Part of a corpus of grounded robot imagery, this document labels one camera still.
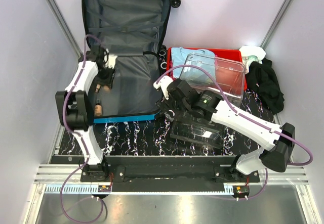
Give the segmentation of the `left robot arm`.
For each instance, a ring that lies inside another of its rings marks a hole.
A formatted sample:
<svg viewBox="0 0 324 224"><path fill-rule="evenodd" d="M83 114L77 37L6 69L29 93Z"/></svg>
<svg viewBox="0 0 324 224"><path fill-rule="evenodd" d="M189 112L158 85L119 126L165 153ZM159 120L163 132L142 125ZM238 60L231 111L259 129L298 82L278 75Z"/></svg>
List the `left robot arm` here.
<svg viewBox="0 0 324 224"><path fill-rule="evenodd" d="M112 88L116 59L117 56L110 54L108 49L92 46L79 62L69 85L55 94L61 125L76 138L85 164L95 165L91 174L100 182L109 177L109 169L101 164L103 152L94 135L95 112L88 93L93 83L96 86L95 93L102 87Z"/></svg>

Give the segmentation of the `light blue t-shirt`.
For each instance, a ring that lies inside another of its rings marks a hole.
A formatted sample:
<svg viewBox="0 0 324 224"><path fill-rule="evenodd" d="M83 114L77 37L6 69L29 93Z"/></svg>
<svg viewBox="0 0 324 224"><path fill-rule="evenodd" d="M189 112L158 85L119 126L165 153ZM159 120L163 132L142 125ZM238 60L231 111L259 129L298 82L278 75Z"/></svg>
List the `light blue t-shirt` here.
<svg viewBox="0 0 324 224"><path fill-rule="evenodd" d="M182 47L171 48L172 67L179 65L194 65L205 70L215 79L215 54L206 49L190 50ZM200 70L191 67L178 68L172 72L174 78L200 78L208 79L208 77Z"/></svg>

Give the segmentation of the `blue hard-shell suitcase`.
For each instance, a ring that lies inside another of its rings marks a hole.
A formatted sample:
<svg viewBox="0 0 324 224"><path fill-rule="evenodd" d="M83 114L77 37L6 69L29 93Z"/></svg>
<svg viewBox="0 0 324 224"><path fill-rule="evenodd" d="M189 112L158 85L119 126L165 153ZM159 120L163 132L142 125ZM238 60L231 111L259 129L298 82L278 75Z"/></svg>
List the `blue hard-shell suitcase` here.
<svg viewBox="0 0 324 224"><path fill-rule="evenodd" d="M180 5L181 0L82 0L88 47L100 44L117 55L111 91L90 87L91 102L100 99L103 109L95 123L155 118L162 97L153 87L163 72L159 53L171 9Z"/></svg>

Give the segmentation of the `clear plastic container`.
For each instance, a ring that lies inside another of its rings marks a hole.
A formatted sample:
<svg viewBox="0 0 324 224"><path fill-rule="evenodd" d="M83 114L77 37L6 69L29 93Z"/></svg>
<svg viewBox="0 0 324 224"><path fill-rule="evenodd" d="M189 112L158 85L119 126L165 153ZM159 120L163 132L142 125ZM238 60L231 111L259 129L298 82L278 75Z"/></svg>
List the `clear plastic container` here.
<svg viewBox="0 0 324 224"><path fill-rule="evenodd" d="M175 68L170 72L173 79L187 81L199 93L209 90L220 96L225 95L228 101L237 107L241 105L246 70L243 63L202 52L191 52L183 64L185 67ZM170 137L220 149L225 131L224 125L197 119L184 113L173 122Z"/></svg>

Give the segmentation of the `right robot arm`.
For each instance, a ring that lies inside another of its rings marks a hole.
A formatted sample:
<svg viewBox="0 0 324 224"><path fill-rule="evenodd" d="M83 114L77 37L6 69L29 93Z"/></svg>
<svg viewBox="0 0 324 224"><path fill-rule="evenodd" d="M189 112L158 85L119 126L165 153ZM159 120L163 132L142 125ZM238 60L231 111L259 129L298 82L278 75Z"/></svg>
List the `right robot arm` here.
<svg viewBox="0 0 324 224"><path fill-rule="evenodd" d="M153 87L162 91L163 98L157 105L170 121L188 113L199 119L203 126L209 123L224 125L260 146L253 152L235 158L230 168L230 176L234 181L241 182L248 174L264 168L275 172L286 171L294 148L293 125L285 123L281 126L267 122L227 102L216 92L204 90L199 93L181 79L172 80L164 76Z"/></svg>

